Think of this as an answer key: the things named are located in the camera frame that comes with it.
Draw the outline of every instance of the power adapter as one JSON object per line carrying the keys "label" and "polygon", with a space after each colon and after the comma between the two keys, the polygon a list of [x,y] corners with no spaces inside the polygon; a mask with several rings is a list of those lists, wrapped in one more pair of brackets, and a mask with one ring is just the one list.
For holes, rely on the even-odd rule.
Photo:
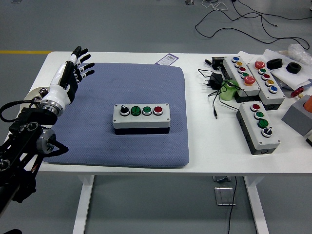
{"label": "power adapter", "polygon": [[214,73],[210,75],[210,80],[208,80],[207,85],[214,90],[219,90],[222,87],[223,78],[221,74]]}

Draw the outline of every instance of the gray box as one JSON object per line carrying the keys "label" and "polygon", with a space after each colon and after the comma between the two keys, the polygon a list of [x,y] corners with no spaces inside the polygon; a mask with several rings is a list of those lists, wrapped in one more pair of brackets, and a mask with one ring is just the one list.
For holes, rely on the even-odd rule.
{"label": "gray box", "polygon": [[304,109],[303,105],[310,98],[305,95],[294,103],[286,112],[282,120],[296,130],[302,136],[306,135],[312,129],[312,113]]}

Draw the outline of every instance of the rotary knob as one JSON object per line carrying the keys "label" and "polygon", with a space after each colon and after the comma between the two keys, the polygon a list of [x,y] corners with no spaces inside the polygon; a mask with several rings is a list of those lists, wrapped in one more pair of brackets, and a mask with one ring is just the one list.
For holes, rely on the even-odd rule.
{"label": "rotary knob", "polygon": [[124,105],[122,105],[122,106],[121,106],[121,109],[120,109],[120,114],[121,114],[122,116],[128,116],[128,115],[130,114],[129,108],[126,107],[126,106],[124,106]]}
{"label": "rotary knob", "polygon": [[262,135],[266,138],[269,138],[272,136],[272,127],[270,128],[265,128],[261,131]]}

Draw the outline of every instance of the control box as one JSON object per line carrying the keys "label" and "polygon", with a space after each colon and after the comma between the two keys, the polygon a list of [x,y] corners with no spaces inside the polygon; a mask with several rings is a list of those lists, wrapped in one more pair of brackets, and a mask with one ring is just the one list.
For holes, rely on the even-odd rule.
{"label": "control box", "polygon": [[277,110],[285,99],[285,95],[278,86],[266,64],[260,60],[247,64],[253,77],[256,79],[260,93],[259,97],[266,110]]}
{"label": "control box", "polygon": [[168,134],[169,104],[117,104],[114,106],[113,127],[116,135]]}
{"label": "control box", "polygon": [[225,78],[235,80],[241,89],[237,90],[235,99],[237,102],[255,100],[260,92],[260,87],[248,69],[247,64],[240,56],[224,57],[223,66]]}
{"label": "control box", "polygon": [[271,154],[280,144],[261,101],[241,103],[236,117],[253,155]]}

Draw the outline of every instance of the red button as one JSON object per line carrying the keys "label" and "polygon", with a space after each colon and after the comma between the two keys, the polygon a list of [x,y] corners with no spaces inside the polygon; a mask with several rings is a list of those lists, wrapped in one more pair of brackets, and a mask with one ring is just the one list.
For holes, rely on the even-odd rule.
{"label": "red button", "polygon": [[238,72],[239,73],[244,73],[246,71],[246,68],[244,68],[244,67],[240,67],[239,69],[238,69]]}
{"label": "red button", "polygon": [[263,80],[268,80],[268,79],[270,79],[270,75],[269,74],[263,74],[262,75],[262,79]]}
{"label": "red button", "polygon": [[254,112],[257,112],[258,110],[260,110],[260,106],[258,104],[253,104],[250,109]]}
{"label": "red button", "polygon": [[162,108],[160,106],[157,106],[154,108],[154,114],[159,116],[162,114]]}
{"label": "red button", "polygon": [[252,85],[255,82],[255,78],[252,76],[245,76],[244,81],[247,85]]}
{"label": "red button", "polygon": [[254,66],[256,67],[256,69],[261,69],[265,67],[265,63],[262,61],[257,61],[254,63]]}

